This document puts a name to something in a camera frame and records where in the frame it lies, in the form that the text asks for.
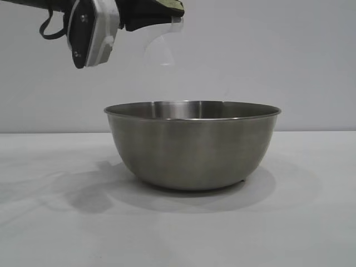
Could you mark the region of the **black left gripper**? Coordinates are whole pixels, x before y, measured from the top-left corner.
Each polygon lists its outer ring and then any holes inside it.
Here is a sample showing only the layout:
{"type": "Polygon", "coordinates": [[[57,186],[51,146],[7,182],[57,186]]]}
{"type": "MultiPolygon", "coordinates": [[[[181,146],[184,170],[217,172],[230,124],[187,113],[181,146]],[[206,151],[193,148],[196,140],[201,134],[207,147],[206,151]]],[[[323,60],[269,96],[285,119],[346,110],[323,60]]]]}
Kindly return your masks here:
{"type": "Polygon", "coordinates": [[[119,29],[135,31],[140,28],[171,23],[172,17],[182,17],[185,13],[183,3],[176,0],[116,0],[120,16],[119,29]],[[132,17],[125,22],[126,13],[132,17]]]}

